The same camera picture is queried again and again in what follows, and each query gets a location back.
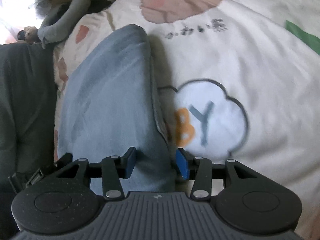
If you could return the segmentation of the blue denim drawstring pants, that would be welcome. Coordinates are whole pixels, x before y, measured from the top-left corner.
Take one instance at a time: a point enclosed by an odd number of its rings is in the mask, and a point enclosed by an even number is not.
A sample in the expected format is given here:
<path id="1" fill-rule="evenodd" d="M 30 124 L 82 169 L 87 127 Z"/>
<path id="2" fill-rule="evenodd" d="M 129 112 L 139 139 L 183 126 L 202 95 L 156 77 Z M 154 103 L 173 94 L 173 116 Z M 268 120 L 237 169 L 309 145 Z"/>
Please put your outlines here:
<path id="1" fill-rule="evenodd" d="M 148 36 L 135 24 L 102 40 L 73 72 L 63 98 L 57 153 L 98 163 L 137 149 L 125 192 L 172 192 L 167 129 Z"/>

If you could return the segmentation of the dark green pillow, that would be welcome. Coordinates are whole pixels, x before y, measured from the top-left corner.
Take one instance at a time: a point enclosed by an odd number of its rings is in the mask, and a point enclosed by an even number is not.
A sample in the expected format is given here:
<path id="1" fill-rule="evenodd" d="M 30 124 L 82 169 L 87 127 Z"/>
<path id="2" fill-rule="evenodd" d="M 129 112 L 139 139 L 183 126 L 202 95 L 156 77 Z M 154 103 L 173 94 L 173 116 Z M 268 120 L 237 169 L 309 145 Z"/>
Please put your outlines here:
<path id="1" fill-rule="evenodd" d="M 18 228 L 11 214 L 9 176 L 53 162 L 56 84 L 53 49 L 40 44 L 1 46 L 1 239 Z"/>

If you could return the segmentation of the cream bear print bedsheet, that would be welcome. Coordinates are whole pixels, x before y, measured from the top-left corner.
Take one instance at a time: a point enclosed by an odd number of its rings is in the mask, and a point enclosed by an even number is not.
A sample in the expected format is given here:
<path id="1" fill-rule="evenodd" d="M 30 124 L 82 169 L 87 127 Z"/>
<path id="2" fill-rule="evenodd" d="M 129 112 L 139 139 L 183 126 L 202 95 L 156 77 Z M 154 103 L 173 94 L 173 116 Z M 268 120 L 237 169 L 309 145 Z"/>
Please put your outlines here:
<path id="1" fill-rule="evenodd" d="M 56 51 L 57 151 L 67 82 L 135 24 L 148 36 L 171 164 L 182 147 L 234 158 L 294 191 L 297 233 L 319 239 L 319 0 L 116 0 Z"/>

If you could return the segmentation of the small teddy bear toy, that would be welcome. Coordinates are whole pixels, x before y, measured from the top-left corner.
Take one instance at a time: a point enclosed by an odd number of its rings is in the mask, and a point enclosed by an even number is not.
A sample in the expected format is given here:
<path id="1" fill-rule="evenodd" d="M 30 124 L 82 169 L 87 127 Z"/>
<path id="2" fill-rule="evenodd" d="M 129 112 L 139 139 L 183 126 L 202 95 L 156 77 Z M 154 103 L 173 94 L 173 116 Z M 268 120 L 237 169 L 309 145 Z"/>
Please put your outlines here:
<path id="1" fill-rule="evenodd" d="M 38 36 L 38 29 L 31 26 L 25 27 L 23 30 L 18 32 L 17 39 L 20 42 L 28 44 L 39 43 L 40 39 Z"/>

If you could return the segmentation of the grey curved neck pillow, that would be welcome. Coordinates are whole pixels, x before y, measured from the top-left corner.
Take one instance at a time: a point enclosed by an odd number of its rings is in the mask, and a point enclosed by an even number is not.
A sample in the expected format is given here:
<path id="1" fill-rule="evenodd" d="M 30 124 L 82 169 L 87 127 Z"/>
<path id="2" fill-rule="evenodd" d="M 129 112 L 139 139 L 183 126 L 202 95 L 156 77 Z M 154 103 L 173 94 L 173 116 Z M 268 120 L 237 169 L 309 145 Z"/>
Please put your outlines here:
<path id="1" fill-rule="evenodd" d="M 79 20 L 86 15 L 91 0 L 72 0 L 70 3 L 52 7 L 38 29 L 42 48 L 65 40 Z"/>

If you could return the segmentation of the white plastic wrapped pillow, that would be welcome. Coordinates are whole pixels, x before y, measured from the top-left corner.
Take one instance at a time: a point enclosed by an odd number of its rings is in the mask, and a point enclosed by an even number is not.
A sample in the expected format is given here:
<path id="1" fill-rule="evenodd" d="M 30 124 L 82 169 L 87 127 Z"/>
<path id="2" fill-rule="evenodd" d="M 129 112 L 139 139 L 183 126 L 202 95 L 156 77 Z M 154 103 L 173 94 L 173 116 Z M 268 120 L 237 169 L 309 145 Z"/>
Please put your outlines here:
<path id="1" fill-rule="evenodd" d="M 48 0 L 1 0 L 1 44 L 15 42 L 27 26 L 39 27 L 49 9 Z"/>

